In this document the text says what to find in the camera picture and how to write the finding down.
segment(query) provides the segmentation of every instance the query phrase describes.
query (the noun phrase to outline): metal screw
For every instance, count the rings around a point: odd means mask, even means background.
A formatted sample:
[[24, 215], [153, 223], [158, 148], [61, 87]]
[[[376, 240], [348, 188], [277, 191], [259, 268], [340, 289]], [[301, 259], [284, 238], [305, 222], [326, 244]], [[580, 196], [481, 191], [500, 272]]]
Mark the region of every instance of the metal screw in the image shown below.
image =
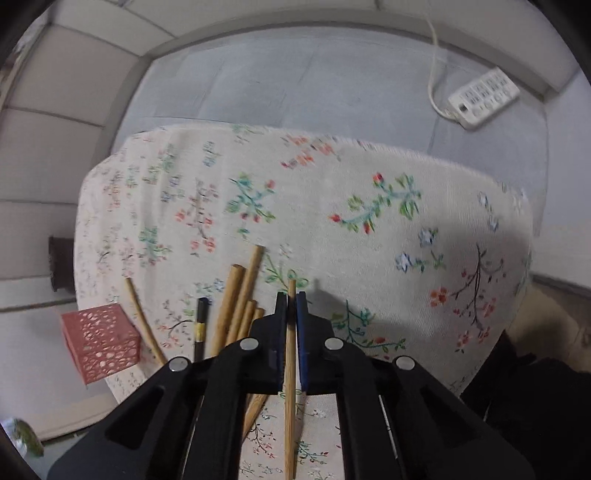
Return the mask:
[[324, 342], [324, 346], [328, 350], [340, 350], [343, 348], [343, 345], [344, 345], [343, 341], [337, 337], [327, 338]]
[[168, 368], [171, 369], [173, 372], [181, 372], [185, 368], [187, 368], [188, 366], [189, 366], [189, 361], [186, 358], [183, 358], [182, 356], [178, 356], [176, 358], [173, 358], [168, 363]]
[[240, 342], [240, 348], [242, 350], [254, 350], [258, 347], [258, 340], [256, 338], [247, 337]]
[[414, 360], [409, 356], [399, 356], [396, 359], [396, 366], [400, 370], [412, 370], [414, 368]]

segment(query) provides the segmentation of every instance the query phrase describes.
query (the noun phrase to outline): black fabric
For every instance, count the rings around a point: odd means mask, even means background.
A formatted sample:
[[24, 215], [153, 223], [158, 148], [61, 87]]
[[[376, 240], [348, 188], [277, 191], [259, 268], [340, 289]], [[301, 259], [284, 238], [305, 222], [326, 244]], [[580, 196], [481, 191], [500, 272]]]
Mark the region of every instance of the black fabric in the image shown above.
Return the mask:
[[591, 374], [549, 358], [518, 367], [497, 385], [486, 421], [538, 480], [591, 478]]
[[460, 398], [480, 418], [484, 418], [497, 385], [510, 375], [517, 366], [531, 363], [534, 356], [519, 358], [509, 336], [503, 331], [484, 364], [466, 387]]

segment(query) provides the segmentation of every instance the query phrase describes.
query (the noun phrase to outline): red pencil holder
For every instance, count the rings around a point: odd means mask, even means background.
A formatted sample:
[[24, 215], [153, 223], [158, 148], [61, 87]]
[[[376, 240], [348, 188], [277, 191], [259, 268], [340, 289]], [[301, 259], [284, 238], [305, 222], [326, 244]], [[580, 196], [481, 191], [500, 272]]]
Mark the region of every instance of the red pencil holder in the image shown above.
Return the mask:
[[64, 313], [61, 329], [86, 385], [139, 361], [139, 333], [118, 303]]

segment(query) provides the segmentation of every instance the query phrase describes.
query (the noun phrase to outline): wooden dowel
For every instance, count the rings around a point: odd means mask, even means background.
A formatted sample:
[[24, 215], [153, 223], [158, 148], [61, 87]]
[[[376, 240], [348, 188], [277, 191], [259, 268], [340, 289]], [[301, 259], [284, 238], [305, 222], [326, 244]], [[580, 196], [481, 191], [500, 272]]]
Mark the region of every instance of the wooden dowel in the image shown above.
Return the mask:
[[260, 307], [255, 309], [255, 314], [252, 317], [252, 320], [262, 319], [265, 316], [265, 309]]
[[242, 315], [242, 321], [240, 323], [240, 330], [238, 330], [238, 338], [236, 340], [242, 340], [248, 335], [251, 329], [251, 323], [253, 315], [255, 314], [256, 301], [248, 300], [246, 302], [246, 308], [244, 309], [244, 315]]
[[154, 336], [152, 329], [150, 328], [150, 324], [148, 324], [148, 320], [144, 315], [144, 311], [139, 303], [138, 294], [135, 291], [134, 283], [132, 282], [131, 278], [125, 277], [125, 285], [127, 286], [127, 290], [129, 291], [129, 296], [131, 297], [131, 301], [135, 306], [135, 310], [138, 313], [139, 324], [142, 330], [142, 337], [144, 341], [148, 344], [152, 353], [156, 356], [156, 360], [160, 364], [160, 366], [166, 365], [168, 360], [166, 360], [166, 356], [162, 353], [160, 349], [160, 345], [156, 341], [156, 337]]
[[[252, 320], [260, 319], [265, 316], [265, 309], [255, 309], [255, 314]], [[265, 402], [269, 398], [269, 395], [265, 394], [254, 394], [249, 403], [248, 408], [246, 409], [246, 415], [244, 416], [244, 426], [242, 428], [242, 440], [246, 438], [248, 432], [251, 431], [252, 425], [255, 423], [255, 420], [261, 414], [262, 408], [265, 406]]]
[[236, 298], [240, 291], [242, 279], [244, 278], [244, 271], [245, 269], [241, 265], [232, 265], [230, 267], [230, 273], [224, 288], [222, 306], [217, 314], [216, 331], [213, 334], [212, 341], [212, 356], [216, 356], [226, 345], [228, 328], [234, 313], [234, 305], [236, 304]]
[[[296, 301], [296, 281], [290, 280], [290, 303]], [[296, 324], [287, 319], [285, 339], [285, 480], [293, 480], [296, 472], [294, 426], [296, 423]]]
[[236, 307], [234, 308], [234, 315], [232, 316], [232, 322], [230, 323], [230, 329], [228, 331], [228, 336], [226, 337], [226, 345], [234, 343], [238, 338], [238, 331], [240, 330], [240, 323], [242, 321], [242, 316], [244, 315], [244, 308], [246, 307], [246, 302], [252, 296], [264, 251], [265, 249], [260, 245], [256, 245], [254, 248], [251, 262], [248, 265], [248, 269], [244, 275], [244, 281], [242, 282], [242, 287], [240, 288], [240, 293], [238, 294]]

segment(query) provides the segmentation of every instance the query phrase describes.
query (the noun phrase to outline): white power strip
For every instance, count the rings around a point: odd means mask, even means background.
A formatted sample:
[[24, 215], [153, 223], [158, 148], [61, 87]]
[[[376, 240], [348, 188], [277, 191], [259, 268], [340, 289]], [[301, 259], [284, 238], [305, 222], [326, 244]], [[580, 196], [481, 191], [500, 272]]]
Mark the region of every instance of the white power strip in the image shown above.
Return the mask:
[[517, 85], [497, 67], [452, 93], [447, 104], [462, 127], [474, 130], [518, 96]]

